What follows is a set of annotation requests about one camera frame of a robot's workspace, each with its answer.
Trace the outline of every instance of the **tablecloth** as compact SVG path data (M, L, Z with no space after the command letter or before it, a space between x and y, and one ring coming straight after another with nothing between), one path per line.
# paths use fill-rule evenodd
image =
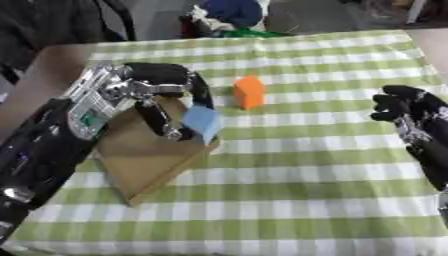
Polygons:
M124 205L92 160L5 244L16 254L448 255L436 191L394 127L369 119L385 84L440 94L403 31L100 44L91 61L183 64L212 87L221 146ZM265 104L238 109L256 75Z

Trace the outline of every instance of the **black sleeve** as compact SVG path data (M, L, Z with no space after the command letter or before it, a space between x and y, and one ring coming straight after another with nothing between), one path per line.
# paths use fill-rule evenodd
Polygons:
M73 0L72 26L75 36L81 43L104 41L101 10L95 0Z
M0 26L0 65L26 70L36 54L33 49L20 42L14 34Z

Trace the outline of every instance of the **cardboard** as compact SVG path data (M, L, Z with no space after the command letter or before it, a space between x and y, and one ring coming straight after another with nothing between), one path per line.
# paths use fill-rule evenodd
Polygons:
M180 122L186 112L180 101L165 98L157 101L173 120ZM194 139L174 142L157 136L131 108L110 122L97 149L112 182L126 202L134 206L218 145L217 137L206 147Z

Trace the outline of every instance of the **wooden table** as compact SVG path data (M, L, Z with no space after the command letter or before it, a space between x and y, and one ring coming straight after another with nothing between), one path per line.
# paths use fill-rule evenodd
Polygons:
M448 29L410 30L409 35L448 81ZM94 45L56 46L44 50L0 107L0 141L39 106L63 93L78 78Z

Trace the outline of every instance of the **chair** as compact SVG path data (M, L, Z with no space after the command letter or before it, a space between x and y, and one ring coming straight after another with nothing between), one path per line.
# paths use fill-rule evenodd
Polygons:
M135 33L134 21L132 19L131 13L128 8L120 0L92 0L97 6L102 29L104 33L104 38L108 42L122 42L122 41L136 41L137 36ZM126 37L122 37L119 33L111 30L104 20L102 8L100 1L103 1L110 9L112 9L121 19L124 29L126 31ZM12 85L15 85L19 81L19 75L14 71L12 67L3 65L0 63L0 74Z

